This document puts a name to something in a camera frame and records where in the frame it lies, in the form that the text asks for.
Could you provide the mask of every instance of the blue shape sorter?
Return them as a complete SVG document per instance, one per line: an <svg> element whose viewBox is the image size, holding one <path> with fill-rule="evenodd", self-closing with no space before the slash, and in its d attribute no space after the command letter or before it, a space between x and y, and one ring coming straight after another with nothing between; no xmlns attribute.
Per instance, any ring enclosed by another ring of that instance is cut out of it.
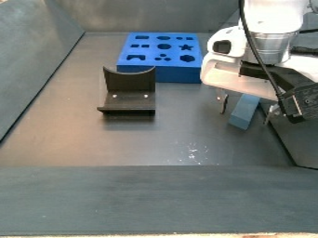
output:
<svg viewBox="0 0 318 238"><path fill-rule="evenodd" d="M194 33L130 33L117 70L138 73L155 66L157 82L199 84L203 56Z"/></svg>

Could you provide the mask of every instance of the gray surface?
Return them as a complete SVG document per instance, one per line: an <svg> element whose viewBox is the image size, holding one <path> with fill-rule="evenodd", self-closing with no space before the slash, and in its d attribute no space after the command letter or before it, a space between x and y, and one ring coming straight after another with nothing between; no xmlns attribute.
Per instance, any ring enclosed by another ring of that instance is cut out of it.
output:
<svg viewBox="0 0 318 238"><path fill-rule="evenodd" d="M215 32L237 0L56 0L87 32Z"/></svg>
<svg viewBox="0 0 318 238"><path fill-rule="evenodd" d="M199 34L206 42L209 34ZM247 131L227 124L205 85L157 84L155 117L104 117L102 67L115 69L125 33L88 33L0 147L0 166L290 165L257 110Z"/></svg>
<svg viewBox="0 0 318 238"><path fill-rule="evenodd" d="M296 167L2 168L0 234L318 232Z"/></svg>
<svg viewBox="0 0 318 238"><path fill-rule="evenodd" d="M0 140L35 98L83 29L51 0L0 6Z"/></svg>

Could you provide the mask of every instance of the blue foam block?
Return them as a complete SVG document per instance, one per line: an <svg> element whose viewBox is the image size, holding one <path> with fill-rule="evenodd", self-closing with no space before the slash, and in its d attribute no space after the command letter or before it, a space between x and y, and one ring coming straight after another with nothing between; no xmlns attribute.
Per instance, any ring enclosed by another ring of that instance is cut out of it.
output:
<svg viewBox="0 0 318 238"><path fill-rule="evenodd" d="M203 55L194 33L130 33L117 70L137 73L157 66L157 82L199 84Z"/></svg>
<svg viewBox="0 0 318 238"><path fill-rule="evenodd" d="M243 94L231 113L229 123L246 130L253 120L259 97Z"/></svg>

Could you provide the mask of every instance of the star-shaped hole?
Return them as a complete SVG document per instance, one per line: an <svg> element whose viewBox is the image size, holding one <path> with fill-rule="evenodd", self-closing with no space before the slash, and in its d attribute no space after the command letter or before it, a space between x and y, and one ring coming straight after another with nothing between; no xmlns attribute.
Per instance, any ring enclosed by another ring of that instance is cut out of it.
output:
<svg viewBox="0 0 318 238"><path fill-rule="evenodd" d="M181 46L181 49L182 50L191 50L194 46L190 46L190 45L183 45Z"/></svg>

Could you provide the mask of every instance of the black holder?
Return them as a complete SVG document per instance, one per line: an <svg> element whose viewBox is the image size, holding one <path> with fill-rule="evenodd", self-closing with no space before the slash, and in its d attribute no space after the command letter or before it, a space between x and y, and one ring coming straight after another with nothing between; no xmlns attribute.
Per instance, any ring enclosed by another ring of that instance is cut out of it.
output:
<svg viewBox="0 0 318 238"><path fill-rule="evenodd" d="M155 67L141 73L119 73L103 67L107 96L103 113L155 114Z"/></svg>

